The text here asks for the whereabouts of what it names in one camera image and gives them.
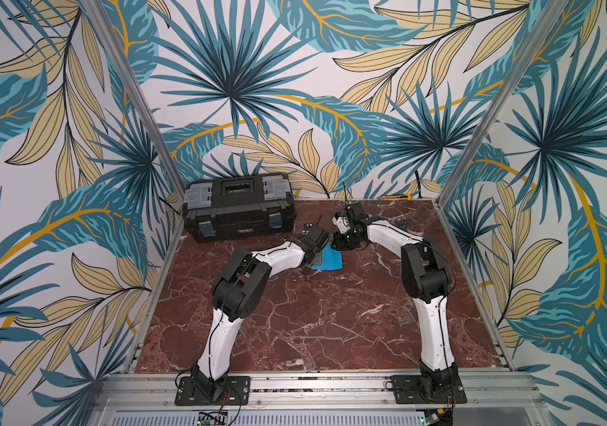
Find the yellow utility knife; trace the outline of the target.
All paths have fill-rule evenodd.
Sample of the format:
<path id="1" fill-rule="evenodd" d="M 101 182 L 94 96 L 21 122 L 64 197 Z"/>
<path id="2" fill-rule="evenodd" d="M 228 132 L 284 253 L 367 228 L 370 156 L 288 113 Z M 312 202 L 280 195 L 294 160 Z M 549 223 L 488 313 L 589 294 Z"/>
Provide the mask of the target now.
<path id="1" fill-rule="evenodd" d="M 411 201 L 413 197 L 411 195 L 386 195 L 381 197 L 384 201 Z"/>

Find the right aluminium corner post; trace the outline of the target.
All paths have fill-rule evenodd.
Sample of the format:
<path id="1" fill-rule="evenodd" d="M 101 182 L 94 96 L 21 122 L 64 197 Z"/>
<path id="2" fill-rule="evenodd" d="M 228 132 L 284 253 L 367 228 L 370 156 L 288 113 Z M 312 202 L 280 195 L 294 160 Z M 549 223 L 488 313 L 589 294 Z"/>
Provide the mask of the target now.
<path id="1" fill-rule="evenodd" d="M 472 135 L 470 142 L 461 153 L 458 163 L 452 169 L 452 173 L 442 190 L 442 193 L 436 199 L 438 209 L 445 209 L 449 202 L 454 197 L 454 192 L 457 183 L 465 174 L 468 165 L 473 160 L 479 147 L 482 145 L 484 138 L 489 132 L 489 129 L 495 122 L 500 110 L 505 106 L 508 98 L 512 95 L 520 80 L 532 64 L 535 55 L 541 49 L 545 38 L 552 30 L 555 22 L 560 17 L 564 8 L 568 5 L 567 0 L 549 1 L 547 8 L 539 17 L 535 28 L 529 33 L 529 39 L 519 53 L 519 58 L 510 66 L 506 78 L 502 81 L 500 89 L 493 97 L 490 106 L 486 109 L 481 123 L 477 126 L 476 131 Z"/>

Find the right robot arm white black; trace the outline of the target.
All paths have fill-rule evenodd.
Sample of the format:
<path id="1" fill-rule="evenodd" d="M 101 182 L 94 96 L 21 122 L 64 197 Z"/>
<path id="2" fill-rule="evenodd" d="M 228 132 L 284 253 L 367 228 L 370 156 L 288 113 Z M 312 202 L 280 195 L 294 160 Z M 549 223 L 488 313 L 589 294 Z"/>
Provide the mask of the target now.
<path id="1" fill-rule="evenodd" d="M 377 244 L 400 258 L 403 287 L 413 299 L 422 339 L 417 392 L 431 403 L 454 404 L 459 371 L 447 330 L 447 300 L 454 278 L 440 243 L 369 216 L 359 202 L 335 213 L 332 222 L 335 250 Z"/>

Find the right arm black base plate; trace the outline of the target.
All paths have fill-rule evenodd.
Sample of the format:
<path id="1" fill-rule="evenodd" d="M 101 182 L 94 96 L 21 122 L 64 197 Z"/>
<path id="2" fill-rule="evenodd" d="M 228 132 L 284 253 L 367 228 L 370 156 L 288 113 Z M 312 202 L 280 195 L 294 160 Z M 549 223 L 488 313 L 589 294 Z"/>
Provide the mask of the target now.
<path id="1" fill-rule="evenodd" d="M 460 380 L 437 386 L 422 376 L 392 376 L 386 388 L 392 392 L 398 405 L 456 406 L 468 402 Z"/>

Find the aluminium corner post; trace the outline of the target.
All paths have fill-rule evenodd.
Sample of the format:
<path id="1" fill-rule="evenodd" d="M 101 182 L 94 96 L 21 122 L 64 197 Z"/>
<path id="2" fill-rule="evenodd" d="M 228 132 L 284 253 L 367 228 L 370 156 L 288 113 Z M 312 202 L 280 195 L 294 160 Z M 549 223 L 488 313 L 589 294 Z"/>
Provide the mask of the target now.
<path id="1" fill-rule="evenodd" d="M 445 209 L 449 202 L 454 197 L 454 192 L 457 183 L 465 174 L 468 165 L 473 160 L 479 147 L 482 145 L 484 138 L 489 132 L 489 129 L 495 122 L 500 110 L 505 106 L 508 98 L 512 95 L 520 80 L 532 64 L 535 55 L 541 49 L 545 38 L 552 30 L 555 22 L 560 17 L 564 8 L 568 5 L 567 0 L 549 1 L 547 8 L 539 17 L 535 28 L 529 33 L 529 39 L 519 53 L 519 58 L 510 66 L 506 78 L 502 81 L 500 89 L 493 97 L 490 106 L 486 109 L 481 123 L 477 126 L 476 131 L 472 135 L 470 142 L 461 153 L 458 163 L 452 169 L 452 173 L 442 190 L 442 193 L 436 199 L 438 209 Z"/>
<path id="2" fill-rule="evenodd" d="M 136 80 L 135 73 L 124 53 L 123 47 L 119 45 L 115 30 L 109 21 L 104 7 L 100 1 L 84 0 L 81 2 L 86 14 L 91 20 L 96 35 L 104 49 L 109 54 L 113 62 L 113 68 L 116 70 L 123 89 L 128 92 L 131 104 L 136 110 L 138 118 L 142 121 L 145 130 L 150 136 L 152 145 L 156 149 L 161 159 L 161 163 L 166 167 L 170 180 L 174 186 L 174 191 L 182 195 L 184 193 L 184 180 L 177 171 L 173 162 L 168 146 L 163 138 L 159 126 L 155 121 L 152 110 L 145 100 L 143 91 Z"/>

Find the black grey toolbox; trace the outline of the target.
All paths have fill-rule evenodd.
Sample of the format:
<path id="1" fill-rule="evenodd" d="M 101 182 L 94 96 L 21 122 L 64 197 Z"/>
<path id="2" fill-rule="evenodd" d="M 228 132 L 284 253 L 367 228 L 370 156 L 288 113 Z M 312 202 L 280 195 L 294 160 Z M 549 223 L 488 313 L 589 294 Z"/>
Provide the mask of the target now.
<path id="1" fill-rule="evenodd" d="M 296 206 L 283 174 L 229 177 L 190 184 L 184 192 L 184 229 L 212 242 L 290 233 Z"/>

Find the left aluminium corner post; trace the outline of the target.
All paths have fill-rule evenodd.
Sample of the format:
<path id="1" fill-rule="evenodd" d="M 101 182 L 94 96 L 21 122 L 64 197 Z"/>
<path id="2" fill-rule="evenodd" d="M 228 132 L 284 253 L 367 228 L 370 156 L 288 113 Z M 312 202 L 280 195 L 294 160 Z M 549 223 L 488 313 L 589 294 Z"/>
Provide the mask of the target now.
<path id="1" fill-rule="evenodd" d="M 104 7 L 100 1 L 84 0 L 81 2 L 86 14 L 91 20 L 96 35 L 104 49 L 109 54 L 113 62 L 113 68 L 116 70 L 123 89 L 128 92 L 131 104 L 136 110 L 138 118 L 142 121 L 145 130 L 150 136 L 152 145 L 156 149 L 161 159 L 161 163 L 166 167 L 170 180 L 174 186 L 174 191 L 182 195 L 184 193 L 184 180 L 177 171 L 173 162 L 168 146 L 163 138 L 159 126 L 155 121 L 152 110 L 145 100 L 143 91 L 136 80 L 135 73 L 124 53 L 123 47 L 119 45 L 115 30 L 109 21 Z"/>

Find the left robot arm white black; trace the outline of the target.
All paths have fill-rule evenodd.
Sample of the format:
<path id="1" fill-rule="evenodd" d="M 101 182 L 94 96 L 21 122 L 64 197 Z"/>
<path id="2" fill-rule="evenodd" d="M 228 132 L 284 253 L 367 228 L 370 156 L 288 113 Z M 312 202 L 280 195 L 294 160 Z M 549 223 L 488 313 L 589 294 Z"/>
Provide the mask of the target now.
<path id="1" fill-rule="evenodd" d="M 329 232 L 312 225 L 301 236 L 267 250 L 236 250 L 212 288 L 213 319 L 205 349 L 191 368 L 191 382 L 210 401 L 226 389 L 232 348 L 244 320 L 259 305 L 269 278 L 312 264 Z"/>

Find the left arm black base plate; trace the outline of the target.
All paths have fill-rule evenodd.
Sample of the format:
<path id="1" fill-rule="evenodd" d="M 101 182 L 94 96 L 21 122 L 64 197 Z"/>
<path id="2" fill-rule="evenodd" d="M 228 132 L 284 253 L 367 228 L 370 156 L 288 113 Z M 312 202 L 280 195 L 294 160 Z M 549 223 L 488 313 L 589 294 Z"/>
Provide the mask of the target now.
<path id="1" fill-rule="evenodd" d="M 219 381 L 184 376 L 180 379 L 176 406 L 242 406 L 248 404 L 250 376 L 226 376 Z"/>

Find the aluminium front rail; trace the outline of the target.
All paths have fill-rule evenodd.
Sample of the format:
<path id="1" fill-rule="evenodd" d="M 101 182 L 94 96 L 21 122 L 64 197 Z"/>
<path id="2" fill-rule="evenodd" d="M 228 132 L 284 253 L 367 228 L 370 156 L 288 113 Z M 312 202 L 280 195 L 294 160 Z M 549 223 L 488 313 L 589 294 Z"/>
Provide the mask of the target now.
<path id="1" fill-rule="evenodd" d="M 227 412 L 226 425 L 550 425 L 532 377 L 505 368 L 465 368 L 468 402 L 398 405 L 386 383 L 394 370 L 249 372 L 248 404 L 176 406 L 172 374 L 107 379 L 89 425 L 195 425 L 198 412 Z"/>

